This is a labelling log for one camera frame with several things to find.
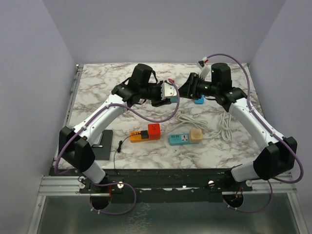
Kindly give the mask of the blue cube socket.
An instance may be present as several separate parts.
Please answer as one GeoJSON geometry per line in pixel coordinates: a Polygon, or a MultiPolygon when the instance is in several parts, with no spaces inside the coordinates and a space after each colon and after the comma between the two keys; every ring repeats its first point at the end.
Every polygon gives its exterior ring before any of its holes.
{"type": "Polygon", "coordinates": [[[204,103],[204,100],[205,100],[205,98],[204,98],[204,96],[202,96],[201,98],[194,100],[194,104],[202,105],[204,103]]]}

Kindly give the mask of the small teal plug adapter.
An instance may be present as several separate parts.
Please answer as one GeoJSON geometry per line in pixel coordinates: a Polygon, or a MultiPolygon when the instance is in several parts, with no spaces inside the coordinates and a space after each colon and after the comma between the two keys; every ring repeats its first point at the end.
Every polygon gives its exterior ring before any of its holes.
{"type": "Polygon", "coordinates": [[[170,99],[171,103],[177,103],[178,99],[176,97],[170,99]]]}

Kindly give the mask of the red cube socket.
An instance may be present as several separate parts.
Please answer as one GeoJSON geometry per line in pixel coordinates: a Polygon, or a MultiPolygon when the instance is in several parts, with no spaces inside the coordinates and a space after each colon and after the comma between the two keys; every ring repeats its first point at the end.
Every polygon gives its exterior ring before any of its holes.
{"type": "Polygon", "coordinates": [[[161,137],[161,129],[159,123],[148,124],[148,139],[159,140],[161,137]]]}

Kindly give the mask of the black charger with cable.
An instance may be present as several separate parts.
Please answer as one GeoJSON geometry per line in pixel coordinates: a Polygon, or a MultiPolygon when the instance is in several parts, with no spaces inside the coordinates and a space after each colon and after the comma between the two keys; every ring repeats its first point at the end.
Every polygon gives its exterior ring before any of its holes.
{"type": "Polygon", "coordinates": [[[148,136],[148,131],[147,130],[144,130],[144,131],[136,131],[136,132],[131,132],[129,133],[129,135],[124,139],[124,140],[120,140],[119,143],[118,143],[118,148],[116,149],[116,151],[114,152],[114,155],[113,155],[113,166],[114,166],[114,170],[117,174],[119,174],[119,172],[117,172],[117,169],[116,169],[116,154],[117,153],[120,153],[121,152],[121,147],[124,143],[124,141],[130,137],[133,137],[133,136],[143,136],[143,139],[147,139],[149,136],[148,136]]]}

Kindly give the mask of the beige cube socket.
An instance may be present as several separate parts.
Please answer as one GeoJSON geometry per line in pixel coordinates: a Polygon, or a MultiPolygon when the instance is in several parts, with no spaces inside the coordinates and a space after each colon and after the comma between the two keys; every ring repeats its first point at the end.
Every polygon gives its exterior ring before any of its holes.
{"type": "Polygon", "coordinates": [[[201,129],[191,129],[189,132],[189,141],[192,144],[197,144],[203,139],[201,129]]]}

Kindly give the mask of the orange power strip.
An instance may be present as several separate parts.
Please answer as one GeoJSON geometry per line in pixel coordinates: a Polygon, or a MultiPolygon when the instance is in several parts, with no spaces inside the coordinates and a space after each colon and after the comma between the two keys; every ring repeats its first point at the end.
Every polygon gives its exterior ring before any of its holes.
{"type": "Polygon", "coordinates": [[[138,143],[138,142],[144,142],[148,141],[148,131],[143,130],[143,131],[132,131],[129,134],[129,139],[131,143],[138,143]]]}

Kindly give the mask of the teal power strip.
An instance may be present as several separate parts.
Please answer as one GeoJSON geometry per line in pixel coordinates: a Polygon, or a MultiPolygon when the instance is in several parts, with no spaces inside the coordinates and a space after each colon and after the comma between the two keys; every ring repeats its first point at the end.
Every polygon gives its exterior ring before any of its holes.
{"type": "Polygon", "coordinates": [[[169,144],[171,146],[191,144],[189,134],[171,134],[169,136],[169,144]]]}

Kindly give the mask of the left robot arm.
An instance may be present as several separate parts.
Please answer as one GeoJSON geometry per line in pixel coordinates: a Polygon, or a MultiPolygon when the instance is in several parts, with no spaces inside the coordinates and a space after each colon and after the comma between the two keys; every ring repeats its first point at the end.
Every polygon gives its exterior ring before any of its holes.
{"type": "Polygon", "coordinates": [[[150,83],[149,79],[156,73],[152,67],[139,63],[132,75],[116,85],[105,102],[83,122],[73,128],[64,126],[58,139],[57,162],[62,158],[76,170],[91,180],[91,187],[96,192],[106,190],[108,181],[106,173],[95,161],[92,145],[98,136],[118,116],[131,111],[139,117],[142,115],[132,109],[140,100],[169,103],[171,97],[179,97],[179,91],[172,79],[150,83]]]}

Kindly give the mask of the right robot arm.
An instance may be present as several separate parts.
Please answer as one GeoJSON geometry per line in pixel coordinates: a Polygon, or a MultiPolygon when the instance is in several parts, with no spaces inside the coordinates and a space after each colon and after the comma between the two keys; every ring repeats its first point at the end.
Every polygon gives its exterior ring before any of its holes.
{"type": "Polygon", "coordinates": [[[269,180],[292,169],[296,140],[276,131],[251,106],[243,90],[232,86],[231,69],[227,64],[215,63],[211,69],[211,81],[190,73],[187,81],[179,88],[180,97],[193,100],[202,96],[214,97],[226,112],[244,126],[261,151],[254,161],[232,168],[224,178],[225,187],[234,191],[241,186],[242,181],[269,180]]]}

